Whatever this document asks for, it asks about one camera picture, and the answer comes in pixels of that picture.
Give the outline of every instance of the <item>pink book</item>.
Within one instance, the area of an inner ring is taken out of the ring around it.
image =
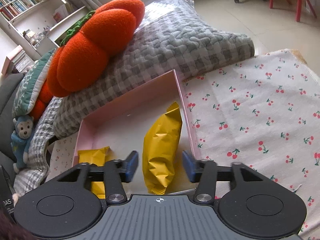
[[[4,60],[3,67],[2,67],[2,70],[1,70],[1,73],[2,73],[3,75],[6,75],[6,74],[7,74],[11,60],[13,60],[14,57],[17,56],[20,51],[22,51],[21,45],[17,46],[13,51],[11,51],[11,52],[7,55],[7,57],[6,57],[5,60]]]

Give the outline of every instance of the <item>black box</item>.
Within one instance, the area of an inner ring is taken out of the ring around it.
[[[8,214],[14,219],[13,215],[13,199],[12,195],[15,193],[13,185],[10,182],[9,174],[0,165],[0,201],[7,209]]]

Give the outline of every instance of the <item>tiled floor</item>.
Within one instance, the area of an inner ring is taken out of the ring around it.
[[[245,33],[255,46],[255,54],[279,49],[298,49],[308,66],[320,76],[320,20],[304,12],[295,21],[295,5],[275,0],[274,8],[262,0],[195,0],[196,11],[212,27]]]

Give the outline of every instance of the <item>yellow snack packet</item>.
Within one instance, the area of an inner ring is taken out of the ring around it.
[[[174,177],[173,161],[181,127],[179,105],[174,102],[144,137],[142,171],[149,193],[163,195]]]
[[[90,163],[96,164],[97,166],[103,166],[107,161],[106,153],[108,152],[109,148],[110,147],[107,146],[101,149],[79,150],[79,163]],[[102,181],[91,182],[91,192],[94,193],[98,198],[106,198]]]

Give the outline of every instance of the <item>black circular pad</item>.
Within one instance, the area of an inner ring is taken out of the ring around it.
[[[41,199],[37,204],[40,213],[46,216],[61,216],[75,206],[72,198],[63,195],[52,195]]]
[[[261,216],[276,215],[283,208],[282,201],[270,195],[252,196],[247,199],[246,204],[247,204],[247,208],[251,212]]]
[[[39,238],[66,238],[101,215],[96,195],[77,182],[47,182],[26,193],[14,209],[16,222]]]
[[[255,239],[280,239],[297,233],[306,212],[301,198],[267,178],[239,182],[218,205],[228,227]]]

